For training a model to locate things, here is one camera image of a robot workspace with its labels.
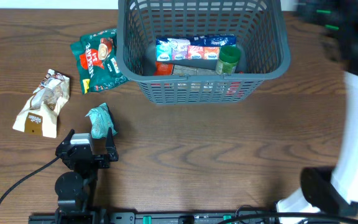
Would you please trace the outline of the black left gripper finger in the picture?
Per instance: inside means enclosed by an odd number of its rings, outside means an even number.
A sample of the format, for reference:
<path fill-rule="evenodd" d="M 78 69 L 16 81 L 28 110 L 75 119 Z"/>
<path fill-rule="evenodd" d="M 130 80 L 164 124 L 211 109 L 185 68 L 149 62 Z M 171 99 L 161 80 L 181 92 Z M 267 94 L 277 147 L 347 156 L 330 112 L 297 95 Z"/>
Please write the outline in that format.
<path fill-rule="evenodd" d="M 105 148 L 106 148 L 108 154 L 115 154 L 116 153 L 116 146 L 115 146 L 115 143 L 114 143 L 114 140 L 113 140 L 113 128 L 108 129 Z"/>
<path fill-rule="evenodd" d="M 75 130 L 74 129 L 71 129 L 70 132 L 67 134 L 66 138 L 64 139 L 64 143 L 65 144 L 69 144 L 71 139 L 72 139 L 72 136 L 74 135 L 75 133 Z"/>

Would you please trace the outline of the teal snack packet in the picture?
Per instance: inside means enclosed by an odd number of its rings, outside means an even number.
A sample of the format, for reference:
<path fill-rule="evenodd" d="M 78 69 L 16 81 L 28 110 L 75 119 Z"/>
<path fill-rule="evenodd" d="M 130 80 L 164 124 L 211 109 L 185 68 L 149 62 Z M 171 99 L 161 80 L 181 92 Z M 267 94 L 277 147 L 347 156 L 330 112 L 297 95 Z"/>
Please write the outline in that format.
<path fill-rule="evenodd" d="M 89 117 L 91 121 L 92 138 L 106 138 L 108 136 L 109 128 L 112 129 L 112 135 L 117 134 L 113 118 L 106 103 L 102 103 L 99 106 L 90 109 L 86 116 Z"/>

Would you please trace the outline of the white brown snack bag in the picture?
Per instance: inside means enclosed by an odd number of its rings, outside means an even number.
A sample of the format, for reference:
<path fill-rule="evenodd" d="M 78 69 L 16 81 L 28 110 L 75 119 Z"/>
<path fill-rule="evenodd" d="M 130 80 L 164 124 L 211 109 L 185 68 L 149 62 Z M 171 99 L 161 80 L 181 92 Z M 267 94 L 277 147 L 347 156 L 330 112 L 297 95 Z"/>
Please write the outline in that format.
<path fill-rule="evenodd" d="M 48 70 L 16 116 L 12 128 L 24 133 L 56 138 L 57 118 L 69 98 L 70 78 L 55 70 Z"/>

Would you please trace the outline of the green Nescafe coffee bag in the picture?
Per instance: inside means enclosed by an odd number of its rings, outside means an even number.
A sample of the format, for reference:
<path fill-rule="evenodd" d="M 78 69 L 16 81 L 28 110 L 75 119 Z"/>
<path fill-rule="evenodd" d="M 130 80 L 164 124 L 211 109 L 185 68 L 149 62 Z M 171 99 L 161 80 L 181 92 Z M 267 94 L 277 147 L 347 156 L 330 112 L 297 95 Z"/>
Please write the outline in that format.
<path fill-rule="evenodd" d="M 70 45 L 82 94 L 111 90 L 129 81 L 117 65 L 116 37 L 116 29 L 106 29 L 83 35 Z"/>

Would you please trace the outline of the orange tan noodle packet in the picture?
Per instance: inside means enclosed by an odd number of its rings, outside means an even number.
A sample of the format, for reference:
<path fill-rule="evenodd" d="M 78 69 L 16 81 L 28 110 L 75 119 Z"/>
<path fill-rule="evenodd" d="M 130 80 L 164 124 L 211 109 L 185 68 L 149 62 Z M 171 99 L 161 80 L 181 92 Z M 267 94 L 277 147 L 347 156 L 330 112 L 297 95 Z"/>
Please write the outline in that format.
<path fill-rule="evenodd" d="M 167 76 L 167 75 L 179 75 L 179 76 L 210 76 L 217 75 L 215 70 L 204 69 L 204 68 L 196 68 L 196 67 L 188 67 L 182 65 L 175 65 L 172 63 L 162 63 L 156 62 L 156 71 L 154 72 L 154 76 Z M 233 95 L 237 91 L 240 82 L 232 82 L 229 87 L 227 87 L 228 83 L 223 82 L 219 83 L 216 91 L 223 92 L 225 88 L 227 88 L 227 95 Z M 191 91 L 198 91 L 201 88 L 201 83 L 178 83 L 178 89 L 185 89 L 189 87 Z"/>

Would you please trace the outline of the green lid jar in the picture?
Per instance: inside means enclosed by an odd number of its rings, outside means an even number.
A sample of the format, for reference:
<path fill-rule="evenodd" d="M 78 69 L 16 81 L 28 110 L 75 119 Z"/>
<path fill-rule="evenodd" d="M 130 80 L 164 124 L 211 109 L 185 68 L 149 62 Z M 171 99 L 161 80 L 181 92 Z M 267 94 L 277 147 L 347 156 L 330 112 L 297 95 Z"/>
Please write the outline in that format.
<path fill-rule="evenodd" d="M 241 57 L 241 51 L 235 46 L 223 46 L 220 48 L 219 57 L 216 64 L 216 73 L 218 75 L 232 74 Z"/>

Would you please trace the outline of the blue tissue pack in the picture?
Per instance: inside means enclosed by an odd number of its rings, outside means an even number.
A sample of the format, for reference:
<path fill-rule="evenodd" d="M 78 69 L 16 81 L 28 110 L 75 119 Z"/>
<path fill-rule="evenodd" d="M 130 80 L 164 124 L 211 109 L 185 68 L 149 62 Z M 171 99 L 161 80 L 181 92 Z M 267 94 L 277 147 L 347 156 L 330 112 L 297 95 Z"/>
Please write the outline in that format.
<path fill-rule="evenodd" d="M 159 62 L 171 60 L 217 60 L 221 47 L 236 46 L 236 36 L 204 35 L 193 37 L 162 37 L 156 40 L 156 58 Z"/>

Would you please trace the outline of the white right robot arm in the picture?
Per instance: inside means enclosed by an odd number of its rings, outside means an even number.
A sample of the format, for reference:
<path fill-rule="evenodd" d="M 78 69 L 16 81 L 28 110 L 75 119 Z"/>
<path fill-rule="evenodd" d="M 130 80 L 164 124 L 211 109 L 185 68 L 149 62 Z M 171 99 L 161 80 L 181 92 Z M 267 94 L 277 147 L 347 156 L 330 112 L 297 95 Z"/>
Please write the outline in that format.
<path fill-rule="evenodd" d="M 309 167 L 301 187 L 276 204 L 279 223 L 340 223 L 358 214 L 358 1 L 298 1 L 303 21 L 326 28 L 331 60 L 343 65 L 346 120 L 334 167 Z"/>

